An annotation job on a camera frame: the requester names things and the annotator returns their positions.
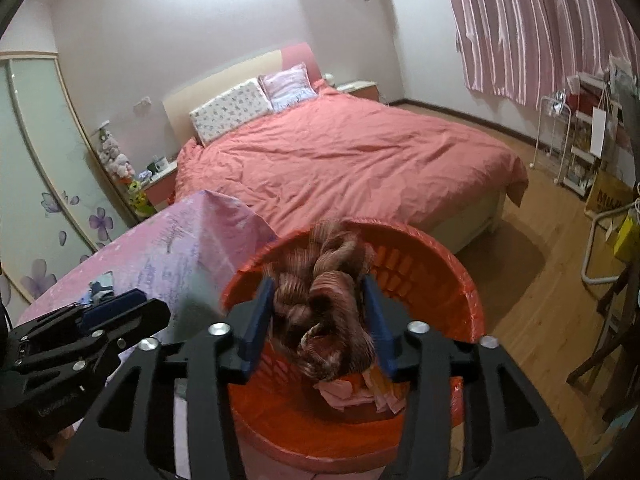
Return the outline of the white mug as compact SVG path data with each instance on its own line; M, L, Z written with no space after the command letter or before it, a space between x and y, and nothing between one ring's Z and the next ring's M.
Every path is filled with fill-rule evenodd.
M168 168L168 160L165 157L156 158L152 162L153 171L158 174Z

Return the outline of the brown striped cloth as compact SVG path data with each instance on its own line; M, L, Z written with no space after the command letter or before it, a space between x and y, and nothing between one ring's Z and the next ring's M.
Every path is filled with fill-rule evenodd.
M317 223L306 245L271 258L274 284L271 337L316 382L362 373L375 361L361 286L375 252L339 221Z

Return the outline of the orange plastic laundry basket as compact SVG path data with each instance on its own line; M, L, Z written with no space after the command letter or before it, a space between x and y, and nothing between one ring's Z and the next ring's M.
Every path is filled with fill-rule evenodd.
M423 321L454 340L483 336L475 284L444 245L399 223L347 219L344 225L372 246L372 278L407 320ZM401 412L379 411L373 402L331 408L273 338L267 338L248 382L231 387L230 402L240 437L274 460L322 474L389 464L404 426Z

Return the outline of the pink striped pillow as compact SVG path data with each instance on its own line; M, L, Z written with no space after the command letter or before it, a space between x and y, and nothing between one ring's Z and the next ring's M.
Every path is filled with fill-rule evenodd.
M299 63L280 72L258 78L275 113L284 112L301 102L315 99L305 63Z

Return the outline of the pink lavender floral sheet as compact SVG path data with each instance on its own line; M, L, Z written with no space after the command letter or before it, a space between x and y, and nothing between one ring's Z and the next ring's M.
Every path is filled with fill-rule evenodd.
M204 286L212 306L242 264L277 239L268 223L237 198L196 192L116 238L35 300L20 321L86 296L89 284L112 272L116 294L137 288L163 300L172 312L180 300Z

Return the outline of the beige pink headboard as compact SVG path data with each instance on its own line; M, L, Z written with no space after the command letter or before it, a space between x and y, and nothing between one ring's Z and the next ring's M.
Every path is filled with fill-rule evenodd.
M303 42L302 44L290 44L279 50L273 50L258 55L256 58L236 63L221 72L201 77L168 96L163 100L163 107L179 146L183 146L196 136L189 116L190 111L195 107L208 102L218 94L247 79L288 70L300 63L306 65L312 84L322 79L314 52L309 44Z

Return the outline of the stacked plush toys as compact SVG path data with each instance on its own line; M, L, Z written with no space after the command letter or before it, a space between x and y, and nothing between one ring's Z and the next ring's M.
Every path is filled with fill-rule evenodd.
M108 176L118 185L132 212L140 220L150 218L155 208L143 191L128 156L105 126L99 128L98 137L99 159Z

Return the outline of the floral white pillow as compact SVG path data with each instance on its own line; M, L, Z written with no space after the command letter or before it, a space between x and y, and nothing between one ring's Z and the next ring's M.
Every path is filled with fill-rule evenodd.
M200 144L207 146L225 134L273 113L257 78L222 92L189 113Z

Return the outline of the yellow shopping bag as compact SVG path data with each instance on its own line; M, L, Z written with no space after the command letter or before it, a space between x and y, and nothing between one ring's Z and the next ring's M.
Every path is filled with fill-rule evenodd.
M634 187L618 177L599 169L590 188L586 204L586 214L600 214L630 204L634 200Z

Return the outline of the pink bedside table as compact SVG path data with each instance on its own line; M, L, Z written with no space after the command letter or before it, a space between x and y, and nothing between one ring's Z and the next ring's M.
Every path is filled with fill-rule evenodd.
M146 197L156 211L170 206L175 200L177 162L170 162L165 169L154 174L151 181L143 187Z

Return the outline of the floral sliding wardrobe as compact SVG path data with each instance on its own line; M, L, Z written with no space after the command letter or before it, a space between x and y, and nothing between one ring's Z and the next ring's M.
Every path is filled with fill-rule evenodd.
M53 54L1 57L1 301L12 321L136 222Z

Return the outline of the far bedside table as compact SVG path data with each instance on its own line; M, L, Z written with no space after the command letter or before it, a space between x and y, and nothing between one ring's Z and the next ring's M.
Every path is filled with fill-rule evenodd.
M380 100L380 90L378 90L378 84L375 81L349 81L344 84L338 84L336 86L336 90L347 93L350 96L356 96L358 99L366 99L374 102L378 102Z

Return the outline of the coral red bed duvet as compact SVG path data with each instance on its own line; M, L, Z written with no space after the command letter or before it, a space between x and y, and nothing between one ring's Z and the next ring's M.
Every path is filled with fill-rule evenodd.
M372 218L428 232L482 198L521 205L520 156L487 133L318 84L317 96L254 118L177 162L177 200L237 198L283 235L331 218Z

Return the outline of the pink striped curtain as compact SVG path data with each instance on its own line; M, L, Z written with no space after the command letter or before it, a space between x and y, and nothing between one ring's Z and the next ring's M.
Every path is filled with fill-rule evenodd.
M611 58L639 68L639 38L615 0L450 0L466 86L534 107Z

